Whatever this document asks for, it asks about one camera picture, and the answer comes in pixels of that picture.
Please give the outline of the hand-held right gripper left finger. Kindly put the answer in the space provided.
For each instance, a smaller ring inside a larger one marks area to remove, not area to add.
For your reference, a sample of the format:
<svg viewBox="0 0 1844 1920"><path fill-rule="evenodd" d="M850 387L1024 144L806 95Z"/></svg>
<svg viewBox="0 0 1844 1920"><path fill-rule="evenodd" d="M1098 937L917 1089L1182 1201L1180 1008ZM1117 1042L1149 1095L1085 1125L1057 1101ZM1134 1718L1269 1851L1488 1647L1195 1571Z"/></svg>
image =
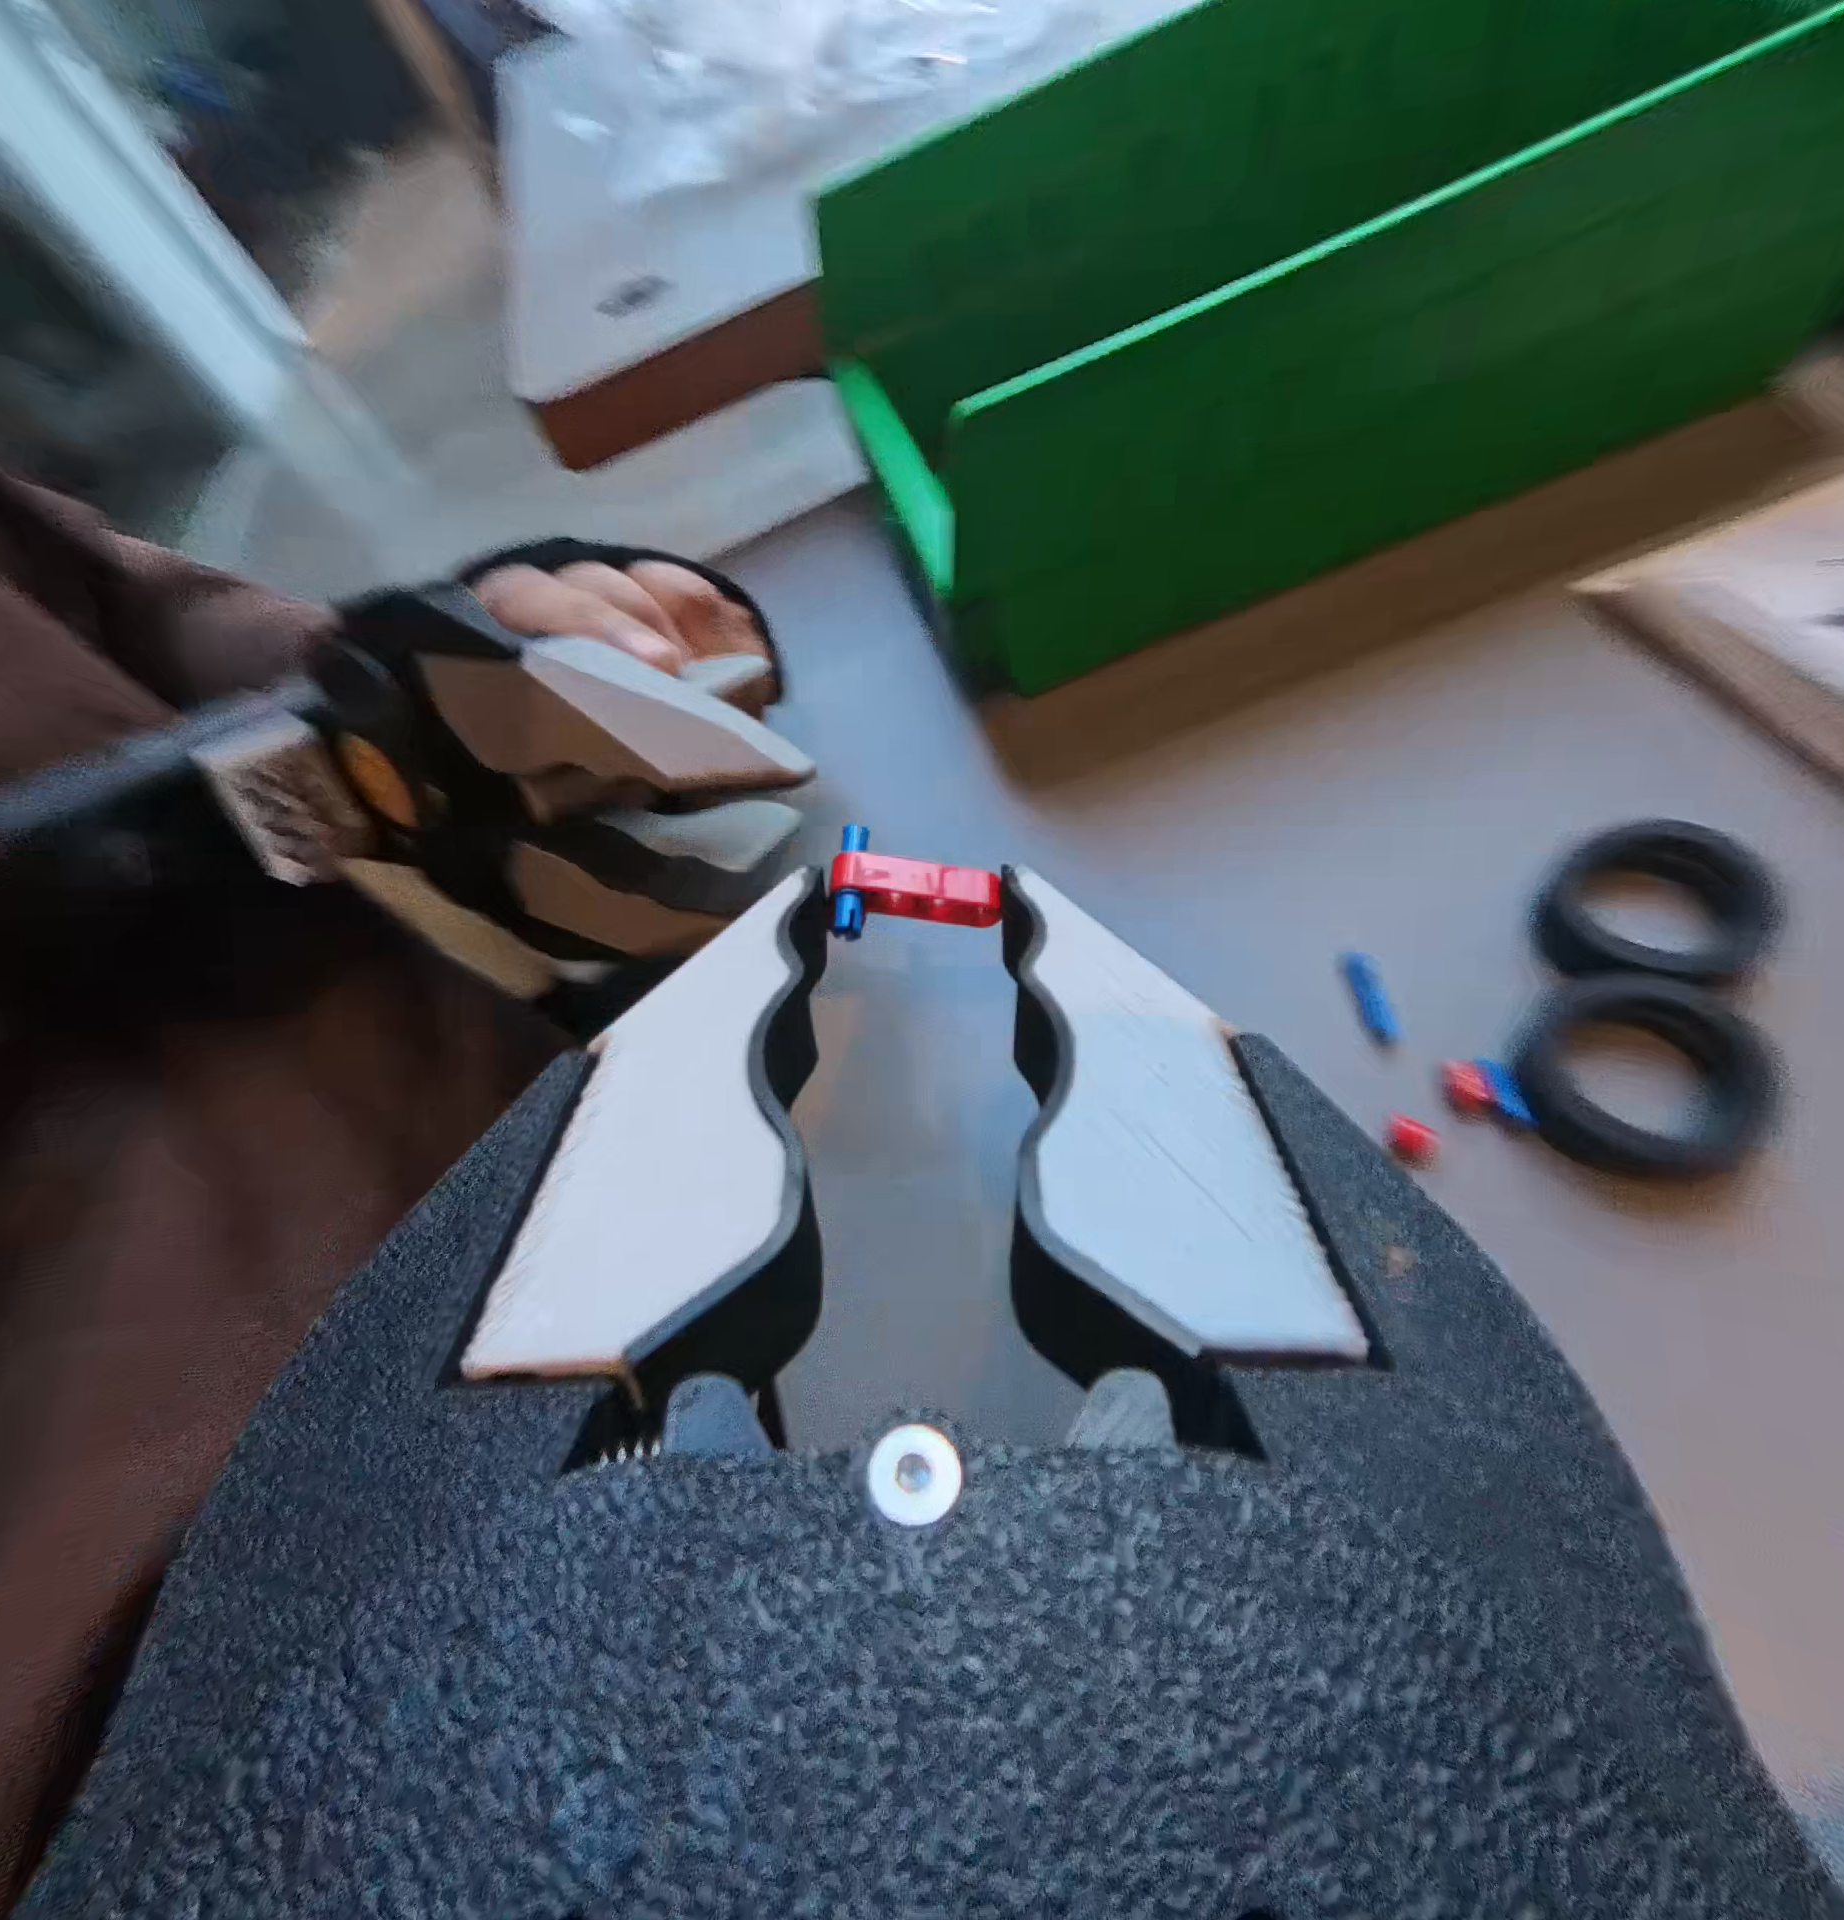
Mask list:
<svg viewBox="0 0 1844 1920"><path fill-rule="evenodd" d="M826 959L830 900L798 866L586 1048L467 1337L467 1380L652 1380L755 1284L819 1291L819 1258L791 1254L809 1223L791 1104Z"/></svg>

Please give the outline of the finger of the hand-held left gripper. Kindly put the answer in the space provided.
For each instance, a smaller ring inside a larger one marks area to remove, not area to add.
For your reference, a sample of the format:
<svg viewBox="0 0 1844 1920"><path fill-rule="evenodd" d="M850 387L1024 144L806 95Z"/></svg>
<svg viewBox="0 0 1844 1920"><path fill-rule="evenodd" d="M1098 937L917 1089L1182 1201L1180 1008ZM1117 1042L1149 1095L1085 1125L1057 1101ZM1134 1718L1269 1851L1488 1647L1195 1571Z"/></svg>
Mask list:
<svg viewBox="0 0 1844 1920"><path fill-rule="evenodd" d="M495 776L559 773L656 794L744 794L806 784L813 755L695 680L598 639L525 641L503 660L420 655L440 724Z"/></svg>
<svg viewBox="0 0 1844 1920"><path fill-rule="evenodd" d="M631 959L706 944L795 865L804 812L736 798L659 812L615 805L521 836L503 853L519 912L556 937Z"/></svg>

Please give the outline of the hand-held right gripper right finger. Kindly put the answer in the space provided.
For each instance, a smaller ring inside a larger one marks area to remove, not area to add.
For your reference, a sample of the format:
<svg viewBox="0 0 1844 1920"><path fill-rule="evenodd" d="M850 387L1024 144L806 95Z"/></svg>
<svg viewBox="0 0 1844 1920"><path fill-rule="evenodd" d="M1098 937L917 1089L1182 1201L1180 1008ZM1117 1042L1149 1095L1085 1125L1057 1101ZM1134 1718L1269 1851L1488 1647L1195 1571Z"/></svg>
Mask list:
<svg viewBox="0 0 1844 1920"><path fill-rule="evenodd" d="M1190 1364L1366 1364L1233 1028L1038 872L1001 907L1032 1254Z"/></svg>

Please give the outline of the red angled beam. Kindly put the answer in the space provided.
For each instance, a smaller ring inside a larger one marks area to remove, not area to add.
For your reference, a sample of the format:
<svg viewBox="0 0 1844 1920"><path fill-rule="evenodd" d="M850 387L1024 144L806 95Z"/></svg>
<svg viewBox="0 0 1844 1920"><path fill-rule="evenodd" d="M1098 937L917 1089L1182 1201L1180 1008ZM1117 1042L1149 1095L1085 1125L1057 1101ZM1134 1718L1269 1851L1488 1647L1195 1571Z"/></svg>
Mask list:
<svg viewBox="0 0 1844 1920"><path fill-rule="evenodd" d="M1004 882L981 866L952 866L906 854L862 853L868 919L990 927L1004 919Z"/></svg>

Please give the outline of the green plastic bin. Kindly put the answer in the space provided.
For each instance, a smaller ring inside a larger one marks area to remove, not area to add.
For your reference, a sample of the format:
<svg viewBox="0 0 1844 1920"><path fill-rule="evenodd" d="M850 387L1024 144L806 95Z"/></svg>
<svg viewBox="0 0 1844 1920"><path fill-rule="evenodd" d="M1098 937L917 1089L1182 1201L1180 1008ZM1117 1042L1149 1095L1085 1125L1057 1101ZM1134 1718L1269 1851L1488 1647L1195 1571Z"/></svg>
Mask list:
<svg viewBox="0 0 1844 1920"><path fill-rule="evenodd" d="M1844 2L1198 5L813 215L910 574L1030 697L1769 387L1844 313Z"/></svg>

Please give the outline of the person's left forearm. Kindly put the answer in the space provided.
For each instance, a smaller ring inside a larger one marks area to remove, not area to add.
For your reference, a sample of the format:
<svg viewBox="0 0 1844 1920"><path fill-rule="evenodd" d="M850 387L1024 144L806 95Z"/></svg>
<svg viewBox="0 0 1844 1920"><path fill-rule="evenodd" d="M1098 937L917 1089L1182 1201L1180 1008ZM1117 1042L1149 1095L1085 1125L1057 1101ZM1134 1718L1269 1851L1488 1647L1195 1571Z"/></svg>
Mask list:
<svg viewBox="0 0 1844 1920"><path fill-rule="evenodd" d="M337 612L0 469L0 794L300 680Z"/></svg>

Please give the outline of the grey desk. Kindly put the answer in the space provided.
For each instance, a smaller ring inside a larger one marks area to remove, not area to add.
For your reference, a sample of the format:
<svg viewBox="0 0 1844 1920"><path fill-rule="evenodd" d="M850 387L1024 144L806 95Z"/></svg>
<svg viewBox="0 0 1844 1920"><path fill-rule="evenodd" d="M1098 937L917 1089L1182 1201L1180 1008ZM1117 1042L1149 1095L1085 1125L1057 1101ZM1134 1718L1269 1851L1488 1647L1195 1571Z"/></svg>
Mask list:
<svg viewBox="0 0 1844 1920"><path fill-rule="evenodd" d="M1032 1254L1014 1217L1034 1097L1014 1069L1004 919L868 919L809 996L817 1330L791 1335L788 1443L841 1487L767 1481L809 1571L899 1527L868 1443L948 1433L964 1505L925 1525L941 1597L872 1615L925 1731L892 1778L1001 1810L966 1759L956 1664L931 1634L1027 1547L1030 1580L1149 1532L1132 1621L1105 1571L1004 1621L1005 1685L1117 1771L1132 1721L1190 1833L1233 1821L1272 1872L1316 1829L1469 1829L1569 1846L1593 1800L1629 1838L1597 1870L1693 1849L1714 1912L1839 1865L1844 1840L1844 801L1713 697L1607 637L1565 586L1369 647L1260 701L1251 614L1032 700L967 701L883 518L830 506L741 553L817 767L809 845L1030 866L1236 1032L1248 1085L1348 1284L1366 1364L1190 1364ZM1534 1008L1530 905L1607 826L1683 819L1756 853L1784 923L1750 970L1780 1063L1769 1137L1731 1175L1647 1194L1535 1134L1462 1119L1441 1059L1508 1064ZM1339 972L1366 951L1402 1042L1366 1038ZM1404 1112L1438 1131L1405 1167Z"/></svg>

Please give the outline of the background desk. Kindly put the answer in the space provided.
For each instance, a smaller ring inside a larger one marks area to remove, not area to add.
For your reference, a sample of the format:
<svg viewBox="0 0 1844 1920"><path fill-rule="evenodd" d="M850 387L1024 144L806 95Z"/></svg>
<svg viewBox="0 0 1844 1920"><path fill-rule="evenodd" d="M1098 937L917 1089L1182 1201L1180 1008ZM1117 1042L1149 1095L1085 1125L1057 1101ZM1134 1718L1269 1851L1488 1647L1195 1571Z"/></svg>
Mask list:
<svg viewBox="0 0 1844 1920"><path fill-rule="evenodd" d="M503 343L556 457L596 469L773 387L825 371L815 197L899 146L1010 98L1180 5L1046 5L1038 38L940 91L720 188L620 205L578 134L559 31L497 61Z"/></svg>

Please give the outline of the person's left hand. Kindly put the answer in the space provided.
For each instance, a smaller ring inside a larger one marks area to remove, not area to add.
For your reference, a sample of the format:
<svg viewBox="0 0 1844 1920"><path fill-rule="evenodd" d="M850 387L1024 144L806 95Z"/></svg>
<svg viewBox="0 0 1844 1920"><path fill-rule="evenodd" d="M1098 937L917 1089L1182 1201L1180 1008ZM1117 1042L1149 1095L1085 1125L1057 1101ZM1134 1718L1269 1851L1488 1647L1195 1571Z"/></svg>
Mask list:
<svg viewBox="0 0 1844 1920"><path fill-rule="evenodd" d="M515 637L596 639L753 715L782 700L782 669L761 612L691 566L506 563L468 588Z"/></svg>

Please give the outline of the black rubber toy tire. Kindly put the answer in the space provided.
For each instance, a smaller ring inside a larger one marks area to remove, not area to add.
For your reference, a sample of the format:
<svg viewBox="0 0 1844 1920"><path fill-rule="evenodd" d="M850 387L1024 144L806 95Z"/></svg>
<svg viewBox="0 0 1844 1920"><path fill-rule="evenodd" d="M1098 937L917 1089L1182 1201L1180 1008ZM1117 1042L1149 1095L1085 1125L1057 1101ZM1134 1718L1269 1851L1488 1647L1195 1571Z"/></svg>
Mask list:
<svg viewBox="0 0 1844 1920"><path fill-rule="evenodd" d="M1584 1028L1654 1038L1696 1071L1697 1122L1649 1131L1583 1090L1565 1053ZM1726 1178L1774 1128L1780 1063L1763 1035L1709 989L1658 972L1607 972L1551 989L1516 1035L1509 1071L1534 1134L1598 1174L1666 1182Z"/></svg>
<svg viewBox="0 0 1844 1920"><path fill-rule="evenodd" d="M1602 920L1590 893L1629 878L1686 894L1703 917L1703 939L1649 944ZM1697 989L1743 980L1782 923L1782 890L1756 853L1713 826L1670 817L1593 834L1549 870L1530 910L1535 947L1565 978L1638 972Z"/></svg>

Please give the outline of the person's brown sweater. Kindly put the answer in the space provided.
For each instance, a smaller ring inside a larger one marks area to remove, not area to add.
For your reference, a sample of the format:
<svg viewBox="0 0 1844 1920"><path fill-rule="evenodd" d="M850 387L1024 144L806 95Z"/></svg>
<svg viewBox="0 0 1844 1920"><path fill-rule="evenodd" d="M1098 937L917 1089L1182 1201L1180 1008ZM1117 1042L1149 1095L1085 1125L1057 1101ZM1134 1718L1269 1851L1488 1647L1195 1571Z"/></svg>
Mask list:
<svg viewBox="0 0 1844 1920"><path fill-rule="evenodd" d="M565 1043L347 889L0 907L0 1916L270 1379Z"/></svg>

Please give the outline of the clear plastic bags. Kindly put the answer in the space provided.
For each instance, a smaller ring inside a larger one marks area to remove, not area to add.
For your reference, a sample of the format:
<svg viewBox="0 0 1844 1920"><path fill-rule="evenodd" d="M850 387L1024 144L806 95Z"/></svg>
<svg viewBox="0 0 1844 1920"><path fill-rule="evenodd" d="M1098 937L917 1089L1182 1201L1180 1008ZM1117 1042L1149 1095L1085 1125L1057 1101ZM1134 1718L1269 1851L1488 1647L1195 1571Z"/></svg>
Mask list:
<svg viewBox="0 0 1844 1920"><path fill-rule="evenodd" d="M1030 48L1046 5L559 2L578 50L573 125L607 192L646 205L744 184Z"/></svg>

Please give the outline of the open instruction booklet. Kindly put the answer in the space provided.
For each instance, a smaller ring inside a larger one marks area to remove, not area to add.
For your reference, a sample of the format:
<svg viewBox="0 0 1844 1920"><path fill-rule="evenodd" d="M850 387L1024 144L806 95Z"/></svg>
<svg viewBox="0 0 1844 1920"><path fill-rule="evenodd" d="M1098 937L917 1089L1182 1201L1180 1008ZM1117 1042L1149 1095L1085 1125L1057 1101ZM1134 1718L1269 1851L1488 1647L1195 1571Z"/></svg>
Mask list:
<svg viewBox="0 0 1844 1920"><path fill-rule="evenodd" d="M1571 594L1844 794L1844 469Z"/></svg>

